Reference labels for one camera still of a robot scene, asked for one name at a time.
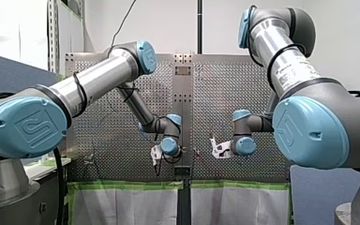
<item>perforated metal panel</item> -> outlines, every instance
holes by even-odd
[[[235,110],[264,111],[271,91],[265,70],[248,56],[195,55],[193,64],[192,179],[287,181],[289,164],[271,134],[253,134],[258,147],[251,157],[218,160],[211,155],[209,133],[217,143],[230,140]]]
[[[103,58],[103,54],[70,53],[67,76]],[[153,113],[166,115],[172,111],[173,56],[160,55],[158,59],[157,71],[139,78],[136,86]],[[90,106],[73,123],[76,157],[69,167],[69,180],[172,180],[173,166],[167,163],[162,163],[160,177],[156,176],[150,157],[154,135],[141,134],[137,125],[137,118],[116,90]]]
[[[69,54],[67,75],[89,68],[104,57],[103,54]],[[159,54],[156,73],[141,77],[136,84],[148,107],[158,115],[180,113],[185,103],[179,104],[178,95],[186,93],[184,90],[191,91],[187,92],[187,104],[192,103],[191,149],[186,151],[198,153],[192,159],[192,179],[288,181],[289,163],[277,149],[271,134],[254,134],[258,150],[249,158],[218,160],[211,155],[209,134],[214,133],[218,143],[228,141],[233,135],[234,110],[264,111],[270,94],[264,69],[255,66],[248,56],[192,55],[189,76],[174,75],[174,65],[172,55]],[[192,88],[185,87],[189,84],[180,81],[181,77],[191,77]],[[183,85],[183,91],[176,85]],[[176,93],[177,102],[173,102]],[[161,175],[156,177],[149,155],[154,143],[141,136],[136,129],[137,119],[122,101],[114,90],[74,121],[75,138],[70,141],[75,144],[70,149],[76,157],[69,168],[69,180],[174,179],[173,166],[167,163],[162,164]],[[148,135],[147,138],[153,140],[154,137]],[[88,163],[92,155],[95,155],[95,164]]]

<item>blue joint cover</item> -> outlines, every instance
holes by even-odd
[[[137,41],[137,55],[143,74],[151,74],[157,68],[157,57],[154,47],[147,40]]]
[[[174,157],[178,153],[177,142],[173,138],[164,138],[160,142],[160,150],[163,154]]]
[[[248,14],[249,14],[249,8],[245,9],[244,13],[242,13],[241,22],[239,23],[238,46],[241,49],[248,48],[248,35],[249,35]]]
[[[45,98],[18,97],[0,104],[1,157],[40,157],[52,151],[66,133],[66,116]]]
[[[240,156],[250,156],[256,151],[256,143],[250,137],[242,137],[236,142],[235,150]]]
[[[234,122],[250,115],[251,113],[249,110],[237,110],[232,113],[232,121]]]
[[[181,116],[178,114],[168,114],[166,115],[170,120],[172,120],[176,125],[181,126]]]
[[[297,165],[317,169],[341,167],[349,139],[336,115],[309,97],[289,97],[274,110],[274,137],[279,150]]]

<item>green tape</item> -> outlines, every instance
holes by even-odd
[[[75,190],[73,188],[68,187],[68,224],[72,224],[72,208],[74,205],[74,197],[75,197]]]
[[[289,183],[260,183],[248,181],[192,181],[191,188],[253,188],[253,189],[271,189],[287,190]]]
[[[68,188],[82,189],[126,189],[126,190],[165,190],[182,189],[183,182],[129,182],[129,181],[94,181],[68,183]]]

